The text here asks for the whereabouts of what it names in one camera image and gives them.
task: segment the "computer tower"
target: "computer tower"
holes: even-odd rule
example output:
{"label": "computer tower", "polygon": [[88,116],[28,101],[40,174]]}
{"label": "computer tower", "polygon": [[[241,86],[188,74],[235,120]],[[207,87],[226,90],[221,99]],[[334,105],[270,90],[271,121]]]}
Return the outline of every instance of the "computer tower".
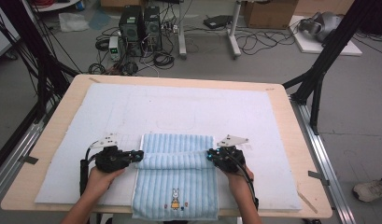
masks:
{"label": "computer tower", "polygon": [[147,7],[144,10],[144,23],[148,42],[148,50],[162,50],[162,32],[159,7]]}
{"label": "computer tower", "polygon": [[125,6],[119,21],[120,35],[125,53],[130,50],[131,56],[142,56],[141,42],[145,38],[145,26],[141,6]]}

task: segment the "person's arm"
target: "person's arm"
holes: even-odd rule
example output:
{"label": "person's arm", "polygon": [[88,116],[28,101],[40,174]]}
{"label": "person's arm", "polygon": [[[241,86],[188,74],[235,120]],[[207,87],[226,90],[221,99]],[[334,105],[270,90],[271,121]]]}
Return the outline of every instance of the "person's arm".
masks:
{"label": "person's arm", "polygon": [[123,172],[124,169],[107,174],[93,167],[85,192],[80,196],[78,202],[71,208],[61,223],[86,223],[100,197],[103,196],[115,177]]}
{"label": "person's arm", "polygon": [[[250,178],[254,178],[254,174],[248,168],[247,173]],[[228,176],[229,189],[237,202],[243,223],[262,224],[260,215],[252,200],[251,191],[249,190],[246,179],[238,174],[225,174]]]}

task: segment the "table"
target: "table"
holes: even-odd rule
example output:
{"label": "table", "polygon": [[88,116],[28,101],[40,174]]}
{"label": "table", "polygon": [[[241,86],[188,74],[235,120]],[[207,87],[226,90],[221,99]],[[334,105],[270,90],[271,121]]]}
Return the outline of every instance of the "table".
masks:
{"label": "table", "polygon": [[[34,203],[35,196],[45,178],[55,150],[61,144],[68,125],[78,111],[78,107],[88,88],[93,83],[135,84],[145,86],[196,87],[226,90],[265,91],[271,100],[277,126],[282,136],[290,167],[295,179],[302,210],[294,213],[264,212],[262,217],[310,217],[325,218],[332,215],[332,209],[320,180],[308,176],[308,171],[316,172],[302,131],[290,105],[288,95],[279,84],[246,83],[230,81],[173,79],[156,77],[109,77],[79,75],[54,112],[50,122],[35,144],[30,156],[39,161],[33,165],[25,163],[7,192],[1,207],[5,210],[22,211],[68,211],[71,204]],[[131,213],[130,206],[97,206],[95,212]],[[237,210],[221,209],[220,216],[239,216]]]}
{"label": "table", "polygon": [[[241,8],[241,2],[247,1],[247,0],[236,0],[234,3],[234,11],[233,11],[233,20],[232,20],[232,28],[228,29],[228,37],[229,41],[231,43],[231,47],[233,49],[233,58],[236,59],[241,55],[240,48],[237,44],[236,37],[234,36],[234,32],[236,30],[237,20],[239,18],[240,8]],[[185,15],[182,15],[182,5],[184,3],[184,0],[179,1],[179,17],[184,18]],[[187,48],[185,46],[185,34],[184,34],[184,20],[179,21],[178,25],[178,44],[179,44],[179,56],[182,59],[187,58]]]}

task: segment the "concrete floor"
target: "concrete floor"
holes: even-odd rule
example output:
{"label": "concrete floor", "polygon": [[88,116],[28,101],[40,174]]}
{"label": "concrete floor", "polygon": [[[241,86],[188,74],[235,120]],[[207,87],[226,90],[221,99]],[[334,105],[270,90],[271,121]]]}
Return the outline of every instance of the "concrete floor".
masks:
{"label": "concrete floor", "polygon": [[[45,14],[47,21],[57,21],[58,12],[77,13],[72,8]],[[87,21],[101,18],[104,13],[90,7],[80,12]],[[186,24],[203,27],[204,16],[186,18]],[[108,18],[83,32],[56,34],[81,71],[95,63],[95,38],[105,29],[118,25],[119,20]],[[187,33],[188,58],[173,55],[175,65],[169,70],[144,69],[138,76],[176,77],[193,79],[229,80],[246,82],[284,83],[306,72],[317,54],[301,53],[296,44],[279,45],[255,55],[243,54],[233,60],[224,33],[207,34],[202,31]],[[363,39],[382,51],[382,42]],[[340,56],[324,79],[318,129],[332,166],[357,223],[381,224],[382,200],[361,203],[351,195],[351,188],[361,181],[382,176],[382,53],[353,39],[362,56]],[[73,64],[64,51],[54,44],[59,60]],[[105,60],[105,65],[112,62]],[[293,93],[296,88],[288,89]],[[0,60],[0,148],[8,140],[36,101],[35,92],[21,60]],[[59,222],[63,213],[13,212],[0,208],[0,223]],[[303,223],[297,218],[266,217],[264,223]],[[340,223],[336,215],[322,223]]]}

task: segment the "striped towel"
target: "striped towel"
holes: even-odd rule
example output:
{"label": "striped towel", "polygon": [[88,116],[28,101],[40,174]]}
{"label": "striped towel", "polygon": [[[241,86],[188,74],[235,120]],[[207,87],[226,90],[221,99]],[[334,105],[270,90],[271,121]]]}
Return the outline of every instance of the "striped towel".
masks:
{"label": "striped towel", "polygon": [[206,158],[212,136],[145,134],[133,196],[133,218],[218,219],[216,169]]}

